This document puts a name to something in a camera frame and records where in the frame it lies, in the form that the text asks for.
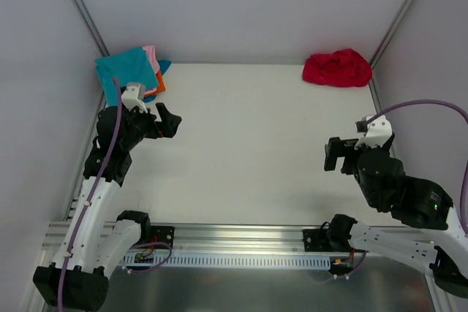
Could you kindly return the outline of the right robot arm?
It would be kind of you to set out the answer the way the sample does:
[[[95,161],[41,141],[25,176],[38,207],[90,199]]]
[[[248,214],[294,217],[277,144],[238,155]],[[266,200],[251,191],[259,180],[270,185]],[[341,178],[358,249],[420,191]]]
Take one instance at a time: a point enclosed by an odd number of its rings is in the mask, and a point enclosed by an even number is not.
[[[362,250],[385,256],[434,279],[456,297],[467,297],[467,236],[453,200],[433,181],[408,176],[402,162],[390,156],[391,141],[371,148],[356,139],[329,139],[324,169],[332,171],[343,158],[341,173],[358,183],[368,205],[429,238],[419,243],[373,229],[344,214],[336,214],[326,232],[335,251]]]

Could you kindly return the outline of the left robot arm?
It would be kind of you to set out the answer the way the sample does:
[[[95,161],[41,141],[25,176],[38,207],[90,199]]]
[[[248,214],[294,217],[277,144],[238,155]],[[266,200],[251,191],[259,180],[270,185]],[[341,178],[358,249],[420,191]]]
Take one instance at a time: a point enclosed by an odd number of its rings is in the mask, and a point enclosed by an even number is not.
[[[125,210],[111,233],[101,238],[105,216],[132,164],[131,151],[142,140],[172,138],[182,118],[157,102],[146,112],[118,104],[98,114],[97,135],[84,164],[75,213],[50,264],[36,268],[33,282],[49,306],[98,311],[110,277],[132,247],[150,246],[149,215]]]

